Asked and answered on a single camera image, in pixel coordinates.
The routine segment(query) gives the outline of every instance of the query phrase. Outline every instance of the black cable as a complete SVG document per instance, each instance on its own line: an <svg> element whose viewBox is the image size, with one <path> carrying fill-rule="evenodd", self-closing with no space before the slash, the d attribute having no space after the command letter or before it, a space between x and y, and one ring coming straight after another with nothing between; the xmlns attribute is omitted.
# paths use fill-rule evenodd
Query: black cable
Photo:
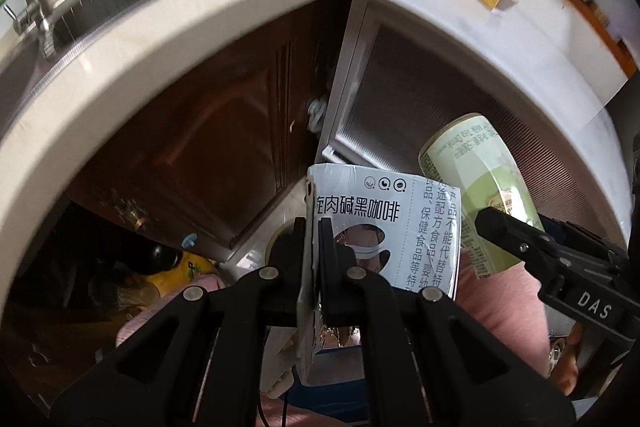
<svg viewBox="0 0 640 427"><path fill-rule="evenodd" d="M282 427L287 426L287 406L289 405L289 391L284 394L284 406L282 406Z"/></svg>
<svg viewBox="0 0 640 427"><path fill-rule="evenodd" d="M262 423L264 423L264 427L271 427L269 425L269 422L267 422L267 418L264 415L264 411L262 410L262 397L260 396L260 390L258 390L258 414L260 415L260 419L262 420Z"/></svg>

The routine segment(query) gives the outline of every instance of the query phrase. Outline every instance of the kitchen counter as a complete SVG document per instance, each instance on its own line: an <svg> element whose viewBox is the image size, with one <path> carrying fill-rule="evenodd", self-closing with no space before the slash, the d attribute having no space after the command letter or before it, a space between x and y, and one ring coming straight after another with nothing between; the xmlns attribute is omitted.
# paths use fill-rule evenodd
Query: kitchen counter
<svg viewBox="0 0 640 427"><path fill-rule="evenodd" d="M71 61L0 142L0 308L47 211L124 122L204 58L311 1L154 0ZM571 25L580 29L580 52L589 57L580 73L601 74L608 68L611 85L604 97L620 89L626 77L589 24L562 1L543 0L546 4L537 8L534 1L520 0L519 6L539 13L536 24L553 33L556 43L566 34L558 31L558 17L549 10L572 14ZM594 60L597 68L591 66Z"/></svg>

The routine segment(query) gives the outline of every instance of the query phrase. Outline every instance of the metal faucet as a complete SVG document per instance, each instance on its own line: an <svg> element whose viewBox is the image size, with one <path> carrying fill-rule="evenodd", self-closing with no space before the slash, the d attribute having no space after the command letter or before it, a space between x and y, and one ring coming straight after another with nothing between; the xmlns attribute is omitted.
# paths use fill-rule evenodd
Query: metal faucet
<svg viewBox="0 0 640 427"><path fill-rule="evenodd" d="M38 37L42 42L42 52L45 57L52 57L55 50L53 38L53 25L50 20L51 6L49 0L25 0L27 7L18 15L4 3L4 11L14 20L14 30L18 35L22 35L31 23L35 23Z"/></svg>

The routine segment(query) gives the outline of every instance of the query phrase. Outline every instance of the cabinet door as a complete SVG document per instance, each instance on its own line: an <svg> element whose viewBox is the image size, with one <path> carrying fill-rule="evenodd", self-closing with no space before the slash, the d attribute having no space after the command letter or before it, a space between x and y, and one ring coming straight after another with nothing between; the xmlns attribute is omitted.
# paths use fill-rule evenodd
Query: cabinet door
<svg viewBox="0 0 640 427"><path fill-rule="evenodd" d="M193 68L98 151L69 196L172 247L195 232L191 250L229 257L313 162L306 108L327 86L319 41L340 21L337 58L348 5L305 6Z"/></svg>

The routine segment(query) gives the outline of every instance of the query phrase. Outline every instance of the person's leg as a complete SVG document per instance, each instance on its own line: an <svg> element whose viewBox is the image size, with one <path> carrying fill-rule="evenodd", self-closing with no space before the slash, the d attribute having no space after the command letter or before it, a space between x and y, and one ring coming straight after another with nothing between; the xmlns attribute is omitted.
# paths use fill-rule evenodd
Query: person's leg
<svg viewBox="0 0 640 427"><path fill-rule="evenodd" d="M540 282L524 269L524 263L477 279L466 252L460 255L457 304L546 377L550 348L545 308L538 299L539 289Z"/></svg>

